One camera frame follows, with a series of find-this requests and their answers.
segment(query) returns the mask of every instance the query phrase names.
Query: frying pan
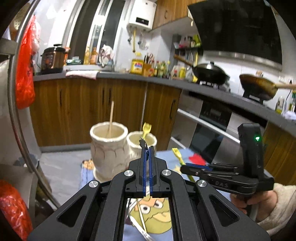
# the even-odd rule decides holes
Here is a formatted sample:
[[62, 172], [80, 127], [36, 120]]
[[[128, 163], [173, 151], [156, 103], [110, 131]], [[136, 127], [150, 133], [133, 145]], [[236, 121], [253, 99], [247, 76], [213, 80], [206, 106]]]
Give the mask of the frying pan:
[[199, 81], [206, 81], [209, 83], [222, 85], [229, 80], [229, 76], [224, 72], [223, 69], [214, 65], [214, 62], [193, 66], [192, 63], [183, 59], [179, 55], [175, 54], [174, 58], [189, 65]]
[[296, 89], [296, 85], [275, 84], [268, 79], [251, 74], [241, 74], [239, 78], [248, 94], [263, 100], [271, 100], [278, 89]]

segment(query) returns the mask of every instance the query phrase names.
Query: cartoon face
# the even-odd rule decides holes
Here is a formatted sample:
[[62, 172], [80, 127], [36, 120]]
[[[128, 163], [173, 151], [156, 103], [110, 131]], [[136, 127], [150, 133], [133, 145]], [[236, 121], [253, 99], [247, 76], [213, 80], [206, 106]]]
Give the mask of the cartoon face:
[[[172, 227], [170, 208], [167, 198], [152, 198], [146, 196], [139, 201], [144, 223], [148, 233], [161, 234]], [[143, 228], [138, 205], [131, 210], [139, 225]]]

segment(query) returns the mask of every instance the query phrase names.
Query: silver screw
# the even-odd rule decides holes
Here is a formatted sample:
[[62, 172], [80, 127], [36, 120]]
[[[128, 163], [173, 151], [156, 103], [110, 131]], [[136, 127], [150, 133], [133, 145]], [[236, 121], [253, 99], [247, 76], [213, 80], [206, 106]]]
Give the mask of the silver screw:
[[133, 175], [133, 171], [132, 170], [127, 170], [124, 172], [124, 174], [127, 176], [127, 177], [130, 177]]
[[161, 173], [162, 173], [163, 175], [165, 175], [165, 176], [169, 176], [169, 175], [172, 174], [172, 172], [171, 172], [170, 170], [168, 170], [168, 169], [163, 170]]
[[90, 183], [89, 183], [89, 186], [91, 187], [91, 188], [95, 188], [96, 186], [98, 186], [99, 185], [99, 183], [97, 182], [97, 181], [91, 181]]
[[203, 188], [207, 185], [207, 182], [205, 180], [198, 180], [197, 185]]

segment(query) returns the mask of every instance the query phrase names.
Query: oven handle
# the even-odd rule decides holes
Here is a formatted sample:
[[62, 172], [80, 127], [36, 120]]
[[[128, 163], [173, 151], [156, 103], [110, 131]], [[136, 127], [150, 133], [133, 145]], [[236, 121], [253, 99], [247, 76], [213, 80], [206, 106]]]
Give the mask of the oven handle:
[[220, 135], [223, 135], [223, 136], [225, 136], [226, 138], [228, 138], [228, 139], [230, 139], [230, 140], [236, 142], [237, 144], [240, 144], [240, 140], [236, 139], [236, 138], [233, 137], [232, 135], [229, 135], [229, 134], [226, 133], [225, 131], [222, 131], [222, 130], [219, 129], [218, 127], [216, 127], [216, 126], [214, 126], [214, 125], [212, 125], [212, 124], [210, 124], [210, 123], [208, 123], [208, 122], [206, 122], [206, 121], [204, 121], [204, 120], [202, 120], [202, 119], [200, 119], [200, 118], [198, 118], [198, 117], [196, 117], [196, 116], [194, 116], [194, 115], [192, 115], [192, 114], [189, 114], [188, 112], [183, 111], [183, 110], [181, 110], [181, 109], [178, 109], [177, 112], [180, 113], [180, 114], [183, 115], [183, 116], [188, 117], [188, 118], [191, 119], [191, 120], [194, 120], [194, 121], [198, 122], [198, 123], [201, 124], [202, 126], [211, 129], [211, 130], [214, 131], [215, 133], [220, 134]]

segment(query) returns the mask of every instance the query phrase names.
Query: gray floor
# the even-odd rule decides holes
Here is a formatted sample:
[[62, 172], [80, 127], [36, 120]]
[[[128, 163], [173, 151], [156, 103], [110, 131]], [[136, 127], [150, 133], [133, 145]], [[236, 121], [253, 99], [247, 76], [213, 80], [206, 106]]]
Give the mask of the gray floor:
[[90, 150], [42, 154], [41, 168], [50, 182], [53, 196], [61, 205], [78, 191], [81, 163], [90, 158]]

